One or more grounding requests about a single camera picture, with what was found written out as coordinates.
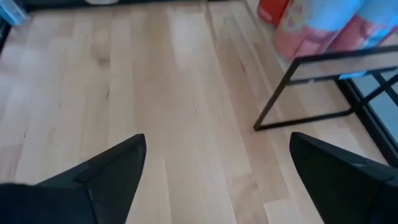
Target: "wooden floor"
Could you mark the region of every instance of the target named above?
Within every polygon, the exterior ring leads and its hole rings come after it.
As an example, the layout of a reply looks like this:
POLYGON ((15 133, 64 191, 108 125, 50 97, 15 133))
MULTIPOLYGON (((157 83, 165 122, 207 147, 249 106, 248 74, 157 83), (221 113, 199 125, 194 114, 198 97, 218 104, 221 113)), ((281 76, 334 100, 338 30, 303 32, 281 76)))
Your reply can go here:
MULTIPOLYGON (((321 223, 292 131, 385 161, 355 115, 255 133, 281 78, 263 43, 242 2, 35 14, 0 58, 0 181, 38 183, 144 133, 128 223, 321 223)), ((345 106, 334 83, 299 86, 270 118, 345 106)))

